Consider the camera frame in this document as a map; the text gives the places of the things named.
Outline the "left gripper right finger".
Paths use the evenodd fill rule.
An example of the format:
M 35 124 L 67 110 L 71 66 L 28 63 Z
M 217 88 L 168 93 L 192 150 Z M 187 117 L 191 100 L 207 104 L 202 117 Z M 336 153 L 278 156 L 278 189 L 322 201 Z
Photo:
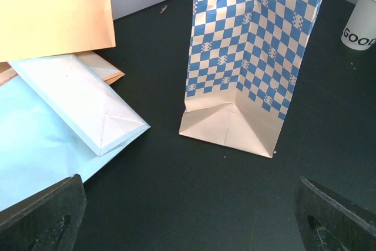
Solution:
M 294 214 L 305 250 L 375 250 L 375 214 L 299 177 Z

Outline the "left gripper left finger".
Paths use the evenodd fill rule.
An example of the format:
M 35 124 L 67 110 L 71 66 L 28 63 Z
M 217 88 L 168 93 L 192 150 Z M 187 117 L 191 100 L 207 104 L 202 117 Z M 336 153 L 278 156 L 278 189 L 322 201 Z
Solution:
M 75 174 L 1 211 L 1 250 L 72 250 L 86 209 Z

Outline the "blue checkered paper bag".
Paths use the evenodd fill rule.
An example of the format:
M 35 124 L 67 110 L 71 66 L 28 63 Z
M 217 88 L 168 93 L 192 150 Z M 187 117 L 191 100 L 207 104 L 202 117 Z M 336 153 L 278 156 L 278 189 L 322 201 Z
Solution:
M 272 157 L 322 0 L 193 0 L 183 136 Z

